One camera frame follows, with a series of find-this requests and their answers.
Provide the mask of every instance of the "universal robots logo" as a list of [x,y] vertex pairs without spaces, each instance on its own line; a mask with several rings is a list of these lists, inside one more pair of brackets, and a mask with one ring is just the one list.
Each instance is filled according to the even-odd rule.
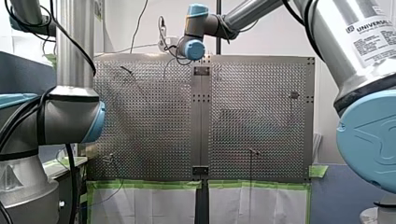
[[353,26],[353,25],[351,25],[348,28],[346,28],[346,32],[349,33],[349,34],[354,32],[354,31],[355,31],[355,26]]

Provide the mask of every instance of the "blue joint cap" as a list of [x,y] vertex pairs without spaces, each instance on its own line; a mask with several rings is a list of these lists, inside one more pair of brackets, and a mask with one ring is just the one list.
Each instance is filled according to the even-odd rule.
[[87,134],[85,135],[81,143],[91,143],[96,141],[100,137],[100,135],[102,134],[103,126],[105,125],[105,113],[106,113],[105,103],[101,101],[96,117],[91,125],[91,128],[88,130]]
[[192,61],[200,60],[205,55],[205,45],[201,40],[193,39],[186,43],[184,47],[184,55]]
[[209,14],[209,8],[202,4],[191,4],[187,17],[200,17],[207,16]]
[[350,105],[337,128],[337,145],[355,173],[396,193],[396,90],[372,93]]

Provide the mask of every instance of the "perforated metal panel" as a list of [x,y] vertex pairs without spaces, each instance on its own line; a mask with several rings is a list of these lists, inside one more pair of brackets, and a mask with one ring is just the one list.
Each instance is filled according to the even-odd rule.
[[106,123],[90,179],[191,179],[191,69],[170,59],[118,54],[96,60],[95,90],[106,103]]
[[306,181],[313,59],[213,56],[211,63],[210,178]]
[[307,180],[314,59],[211,56],[191,66],[170,59],[97,60],[106,125],[90,179],[191,180],[193,165],[209,165],[211,179]]

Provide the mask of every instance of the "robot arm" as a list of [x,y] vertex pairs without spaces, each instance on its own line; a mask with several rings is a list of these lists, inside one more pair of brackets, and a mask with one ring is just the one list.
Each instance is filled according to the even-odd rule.
[[[294,0],[316,52],[339,88],[337,145],[363,179],[396,193],[396,33],[375,0]],[[281,6],[247,0],[225,16],[191,5],[179,53],[205,54],[204,35],[235,39],[248,24]]]
[[[19,21],[39,24],[46,20],[37,0],[12,0],[11,4]],[[58,22],[91,58],[93,4],[93,0],[62,0],[57,6]],[[0,95],[0,127],[21,105],[36,101],[31,106],[36,110],[29,110],[34,113],[7,140],[0,136],[0,202],[16,224],[58,221],[58,184],[44,173],[38,147],[94,142],[104,124],[105,106],[93,90],[92,67],[64,32],[56,32],[57,85],[43,98],[43,106],[32,94]],[[6,223],[1,215],[0,223]]]

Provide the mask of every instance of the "metal rod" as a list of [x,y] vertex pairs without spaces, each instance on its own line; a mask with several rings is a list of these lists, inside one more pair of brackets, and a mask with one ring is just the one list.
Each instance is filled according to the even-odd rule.
[[[221,15],[221,10],[222,10],[221,0],[217,0],[216,13],[218,15]],[[218,55],[221,54],[221,38],[219,37],[216,38],[216,54]]]
[[224,20],[230,29],[240,31],[282,5],[279,0],[247,0],[228,13]]
[[[93,57],[93,0],[57,1],[58,22]],[[81,52],[58,29],[57,85],[91,89],[93,75]]]

